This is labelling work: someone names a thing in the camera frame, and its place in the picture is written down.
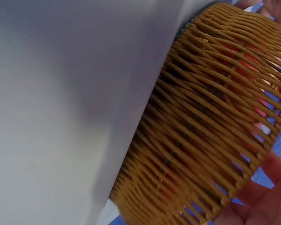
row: wicker basket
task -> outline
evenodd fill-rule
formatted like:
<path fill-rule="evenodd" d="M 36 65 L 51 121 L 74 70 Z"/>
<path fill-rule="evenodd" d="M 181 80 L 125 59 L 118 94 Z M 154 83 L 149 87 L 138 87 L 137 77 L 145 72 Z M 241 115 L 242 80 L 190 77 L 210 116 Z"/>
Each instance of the wicker basket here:
<path fill-rule="evenodd" d="M 214 4 L 173 43 L 111 200 L 129 225 L 204 224 L 280 132 L 281 26 Z"/>

